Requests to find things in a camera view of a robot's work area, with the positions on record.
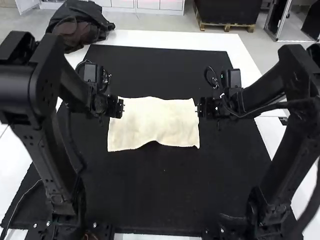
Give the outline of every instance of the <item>black rubber mat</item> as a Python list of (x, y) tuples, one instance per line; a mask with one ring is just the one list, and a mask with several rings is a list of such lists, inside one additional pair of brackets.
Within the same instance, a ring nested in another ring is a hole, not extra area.
[[(211, 95), (203, 79), (206, 66), (218, 74), (232, 67), (226, 52), (214, 51), (92, 45), (86, 59), (112, 74), (113, 94), (195, 102)], [(58, 111), (62, 135), (65, 115), (62, 106)], [(244, 214), (251, 188), (270, 164), (253, 119), (221, 121), (221, 131), (216, 121), (200, 119), (200, 149), (150, 142), (136, 150), (107, 152), (108, 126), (108, 118), (101, 126), (97, 119), (72, 115), (73, 135), (88, 163), (83, 173), (87, 220), (111, 223), (120, 232), (198, 235), (214, 229), (219, 213)], [(2, 226), (38, 179), (31, 165)], [(26, 229), (45, 221), (49, 215), (45, 200), (40, 186), (24, 201), (12, 227)]]

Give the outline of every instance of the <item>white floor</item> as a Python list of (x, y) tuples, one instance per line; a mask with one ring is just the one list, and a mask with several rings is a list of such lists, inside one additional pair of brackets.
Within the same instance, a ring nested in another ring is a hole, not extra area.
[[(20, 16), (16, 8), (0, 8), (0, 42), (12, 30), (29, 31), (38, 40), (44, 35), (53, 10), (34, 9)], [(199, 32), (199, 26), (192, 7), (192, 1), (187, 0), (184, 16), (154, 15), (143, 13), (105, 12), (104, 16), (114, 22), (117, 29)], [(285, 43), (273, 42), (263, 30), (267, 14), (261, 13), (256, 23), (254, 33), (248, 33), (242, 28), (231, 28), (226, 34), (239, 34), (244, 45), (255, 61), (261, 73), (265, 73), (278, 61), (278, 49)], [(223, 33), (222, 27), (206, 29), (206, 33)], [(305, 48), (310, 43), (302, 44)]]

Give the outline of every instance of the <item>table surface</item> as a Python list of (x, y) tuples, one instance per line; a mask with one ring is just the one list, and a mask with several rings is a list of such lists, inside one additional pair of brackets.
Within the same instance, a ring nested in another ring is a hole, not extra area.
[[(254, 83), (261, 73), (248, 53), (237, 34), (225, 33), (187, 33), (166, 31), (137, 31), (137, 30), (115, 30), (110, 33), (107, 40), (99, 42), (99, 45), (114, 45), (128, 47), (146, 47), (162, 49), (185, 49), (202, 51), (226, 51), (234, 68), (241, 70), (242, 87), (248, 87)], [(66, 55), (67, 60), (73, 68), (85, 57), (89, 46), (77, 52)], [(61, 105), (59, 98), (56, 109)], [(285, 116), (282, 110), (274, 110), (263, 113), (255, 118), (256, 125), (260, 131), (266, 149), (271, 158), (281, 142), (286, 127), (281, 124), (278, 116)], [(0, 198), (0, 220), (3, 219), (8, 207), (14, 198), (21, 181), (23, 180), (31, 158), (20, 140), (10, 128), (0, 124), (0, 192), (5, 193)], [(317, 166), (314, 164), (309, 173), (301, 183), (292, 199), (292, 209), (296, 217), (303, 212), (315, 186), (317, 179)], [(304, 231), (306, 240), (318, 239), (320, 227), (320, 214)], [(23, 240), (27, 230), (9, 230), (6, 240)], [(194, 237), (179, 236), (149, 236), (138, 234), (116, 234), (115, 239), (193, 239)]]

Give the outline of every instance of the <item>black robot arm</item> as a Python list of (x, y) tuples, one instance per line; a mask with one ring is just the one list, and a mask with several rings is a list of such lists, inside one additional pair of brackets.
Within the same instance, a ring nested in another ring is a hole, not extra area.
[[(290, 112), (272, 163), (249, 195), (244, 231), (231, 233), (239, 219), (222, 214), (220, 227), (226, 229), (221, 231), (221, 239), (236, 239), (232, 235), (255, 240), (284, 236), (283, 223), (292, 211), (292, 198), (320, 156), (320, 69), (301, 45), (285, 45), (278, 55), (279, 62), (246, 88), (241, 88), (239, 69), (223, 71), (220, 78), (211, 69), (213, 97), (203, 97), (198, 104), (200, 117), (218, 120), (254, 118), (274, 109)], [(283, 97), (287, 102), (277, 102)], [(315, 194), (320, 196), (319, 188), (317, 184)], [(312, 210), (292, 226), (287, 239), (299, 239), (319, 207), (320, 200), (314, 201), (318, 198), (313, 195), (309, 203), (313, 206), (307, 208)]]
[(0, 46), (0, 120), (10, 125), (29, 152), (45, 188), (50, 221), (67, 239), (81, 239), (85, 188), (74, 170), (58, 126), (61, 97), (72, 112), (121, 118), (123, 101), (110, 94), (101, 66), (84, 65), (84, 80), (64, 57), (60, 36), (40, 42), (12, 31)]

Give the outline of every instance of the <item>crumpled cloth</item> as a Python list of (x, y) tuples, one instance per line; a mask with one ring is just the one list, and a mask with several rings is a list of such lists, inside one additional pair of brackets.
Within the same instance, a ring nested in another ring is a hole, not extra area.
[(199, 118), (193, 99), (123, 98), (121, 119), (110, 118), (108, 152), (137, 149), (151, 141), (200, 148)]

